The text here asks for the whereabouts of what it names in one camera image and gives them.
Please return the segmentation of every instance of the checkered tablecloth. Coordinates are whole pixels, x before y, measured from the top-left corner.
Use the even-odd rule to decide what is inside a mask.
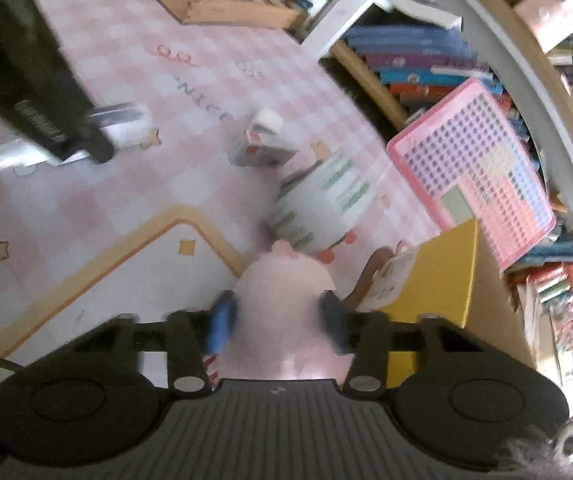
[[[161,145],[103,165],[0,173],[0,254],[9,255],[0,260],[0,329],[176,203],[199,207],[237,250],[257,256],[268,248],[262,222],[279,181],[325,150],[351,156],[381,197],[355,241],[334,249],[329,268],[342,294],[376,248],[438,234],[378,134],[284,31],[180,25],[155,0],[38,3],[97,104],[145,104]],[[231,166],[228,148],[262,107],[284,118],[301,152],[281,170]],[[0,143],[11,138],[0,121]]]

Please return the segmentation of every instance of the pink stuffed animal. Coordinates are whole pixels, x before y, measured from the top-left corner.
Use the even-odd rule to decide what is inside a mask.
[[[324,332],[318,300],[325,290],[335,285],[322,264],[275,242],[236,284],[237,320],[217,357],[218,376],[342,384],[353,356],[337,355]]]

